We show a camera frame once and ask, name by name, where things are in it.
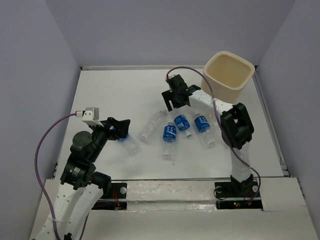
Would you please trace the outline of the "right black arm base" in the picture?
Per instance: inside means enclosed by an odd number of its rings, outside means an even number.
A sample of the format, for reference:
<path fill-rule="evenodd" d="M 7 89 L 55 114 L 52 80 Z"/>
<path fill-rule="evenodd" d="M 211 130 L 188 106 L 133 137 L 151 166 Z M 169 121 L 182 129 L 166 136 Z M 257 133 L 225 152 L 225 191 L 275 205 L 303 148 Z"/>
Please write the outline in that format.
<path fill-rule="evenodd" d="M 263 203 L 260 194 L 254 199 L 252 197 L 258 190 L 258 183 L 254 181 L 251 186 L 241 193 L 236 193 L 229 181 L 214 183 L 213 195 L 216 198 L 215 206 L 218 210 L 262 210 Z"/>

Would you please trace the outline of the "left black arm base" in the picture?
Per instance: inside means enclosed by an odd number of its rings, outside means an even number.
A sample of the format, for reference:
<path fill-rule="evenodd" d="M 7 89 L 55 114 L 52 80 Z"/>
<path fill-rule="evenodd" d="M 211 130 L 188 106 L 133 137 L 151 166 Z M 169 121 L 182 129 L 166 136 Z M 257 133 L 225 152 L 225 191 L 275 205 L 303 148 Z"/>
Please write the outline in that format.
<path fill-rule="evenodd" d="M 127 209 L 126 182 L 112 182 L 111 189 L 94 204 L 92 210 L 122 211 Z"/>

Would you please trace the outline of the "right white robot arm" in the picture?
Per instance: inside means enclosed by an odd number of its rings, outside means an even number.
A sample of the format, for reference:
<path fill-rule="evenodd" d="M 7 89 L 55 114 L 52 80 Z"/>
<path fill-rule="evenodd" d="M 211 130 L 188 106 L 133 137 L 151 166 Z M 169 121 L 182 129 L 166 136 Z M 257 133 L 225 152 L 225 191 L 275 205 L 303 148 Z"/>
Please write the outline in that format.
<path fill-rule="evenodd" d="M 214 97 L 212 90 L 206 93 L 197 85 L 188 86 L 179 74 L 167 75 L 165 81 L 169 89 L 162 92 L 162 97 L 169 111 L 189 106 L 204 112 L 212 110 L 215 115 L 221 137 L 231 154 L 230 181 L 215 185 L 218 200 L 259 197 L 261 176 L 249 160 L 254 126 L 246 106 L 223 102 Z"/>

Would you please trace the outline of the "small blue label bottle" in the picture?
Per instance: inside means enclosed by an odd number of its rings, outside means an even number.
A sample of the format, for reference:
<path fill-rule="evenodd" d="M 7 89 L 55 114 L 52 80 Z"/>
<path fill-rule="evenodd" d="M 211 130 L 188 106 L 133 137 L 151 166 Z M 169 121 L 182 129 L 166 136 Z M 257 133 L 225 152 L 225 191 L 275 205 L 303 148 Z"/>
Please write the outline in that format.
<path fill-rule="evenodd" d="M 184 133 L 186 138 L 189 138 L 192 136 L 190 132 L 190 123 L 184 114 L 180 114 L 176 116 L 174 119 L 174 123 L 176 124 L 178 130 Z"/>

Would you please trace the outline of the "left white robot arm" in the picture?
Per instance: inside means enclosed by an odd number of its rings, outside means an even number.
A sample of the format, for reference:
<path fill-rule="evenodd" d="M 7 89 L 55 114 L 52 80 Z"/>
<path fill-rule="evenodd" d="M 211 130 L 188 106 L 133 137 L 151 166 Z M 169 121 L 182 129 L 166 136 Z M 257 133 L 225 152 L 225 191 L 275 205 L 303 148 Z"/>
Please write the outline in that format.
<path fill-rule="evenodd" d="M 54 201 L 43 192 L 50 213 L 37 240 L 74 240 L 83 236 L 87 217 L 100 199 L 111 191 L 111 177 L 96 171 L 94 165 L 107 141 L 124 139 L 129 133 L 129 119 L 109 117 L 103 121 L 89 121 L 92 130 L 73 136 L 70 155 L 60 177 Z"/>

